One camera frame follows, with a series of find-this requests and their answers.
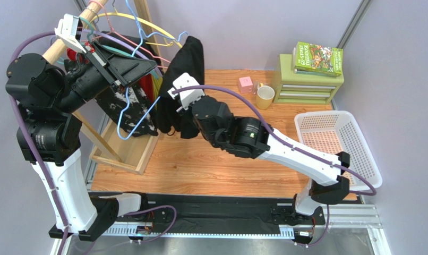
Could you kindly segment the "blue wire hanger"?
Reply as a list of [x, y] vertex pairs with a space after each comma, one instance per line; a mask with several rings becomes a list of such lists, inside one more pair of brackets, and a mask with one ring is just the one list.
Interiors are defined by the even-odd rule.
[[[137, 25], [140, 38], [139, 43], [135, 43], [134, 41], [131, 41], [129, 39], [127, 40], [127, 42], [131, 44], [131, 46], [134, 48], [131, 53], [132, 57], [136, 57], [136, 55], [140, 53], [141, 50], [149, 52], [147, 49], [145, 49], [145, 45], [151, 46], [153, 44], [147, 40], [149, 38], [153, 39], [154, 35], [161, 36], [165, 40], [169, 39], [170, 41], [166, 42], [164, 46], [170, 47], [173, 44], [180, 45], [181, 36], [187, 33], [186, 31], [183, 31], [182, 33], [180, 33], [178, 38], [173, 37], [171, 34], [167, 33], [162, 29], [158, 29], [156, 32], [152, 31], [150, 33], [146, 33], [145, 30], [142, 28], [142, 19], [139, 18], [139, 13], [133, 11], [133, 8], [130, 6], [129, 1], [126, 1], [126, 6], [132, 13], [131, 18], [135, 21]], [[160, 86], [156, 86], [156, 84], [158, 81], [161, 81], [162, 69], [164, 68], [164, 66], [159, 65], [156, 69], [153, 69], [150, 74], [145, 75], [145, 78], [151, 77], [151, 81], [146, 82], [144, 87], [141, 86], [141, 83], [139, 81], [130, 85], [129, 87], [126, 87], [126, 107], [121, 110], [118, 121], [121, 122], [124, 116], [128, 116], [127, 111], [131, 105], [139, 105], [142, 111], [139, 112], [140, 120], [138, 120], [137, 123], [134, 124], [134, 127], [132, 127], [131, 130], [129, 130], [129, 133], [126, 137], [123, 137], [121, 135], [120, 127], [117, 127], [117, 134], [120, 139], [128, 140], [130, 137], [138, 137], [141, 135], [145, 135], [145, 132], [143, 132], [141, 129], [146, 127], [151, 128], [152, 132], [157, 131], [150, 112], [154, 110], [156, 103], [160, 99], [160, 97], [157, 95]]]

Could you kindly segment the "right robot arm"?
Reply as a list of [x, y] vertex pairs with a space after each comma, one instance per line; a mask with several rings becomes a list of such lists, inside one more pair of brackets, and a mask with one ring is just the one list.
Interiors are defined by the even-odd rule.
[[224, 102], [210, 96], [180, 98], [203, 138], [240, 158], [274, 162], [309, 177], [305, 188], [294, 196], [293, 211], [310, 216], [321, 205], [336, 205], [350, 193], [343, 173], [349, 155], [326, 154], [305, 146], [267, 124], [262, 117], [234, 116]]

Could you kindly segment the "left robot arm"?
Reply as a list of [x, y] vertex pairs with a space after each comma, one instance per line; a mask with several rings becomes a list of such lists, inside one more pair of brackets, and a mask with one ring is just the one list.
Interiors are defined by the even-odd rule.
[[139, 211], [142, 194], [90, 195], [81, 170], [82, 122], [74, 112], [101, 92], [137, 82], [157, 65], [125, 56], [97, 42], [79, 46], [82, 61], [65, 72], [42, 55], [14, 57], [7, 68], [6, 91], [18, 109], [16, 137], [21, 152], [41, 177], [56, 215], [48, 234], [72, 234], [93, 242], [117, 218]]

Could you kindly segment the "black white-patterned trousers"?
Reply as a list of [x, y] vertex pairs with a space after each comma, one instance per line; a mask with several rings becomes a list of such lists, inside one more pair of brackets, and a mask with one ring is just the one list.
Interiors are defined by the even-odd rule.
[[156, 107], [142, 88], [131, 86], [125, 93], [107, 88], [94, 101], [115, 124], [119, 124], [122, 131], [132, 137], [158, 135]]

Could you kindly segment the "plain black trousers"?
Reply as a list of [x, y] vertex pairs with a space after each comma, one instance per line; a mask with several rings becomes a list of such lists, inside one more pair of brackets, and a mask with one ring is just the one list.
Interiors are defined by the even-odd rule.
[[173, 95], [170, 89], [204, 84], [204, 71], [203, 44], [198, 38], [188, 36], [169, 64], [159, 90], [156, 123], [162, 133], [169, 133], [174, 129], [182, 139], [198, 136], [199, 129], [193, 122], [192, 110], [185, 108], [178, 101], [179, 96]]

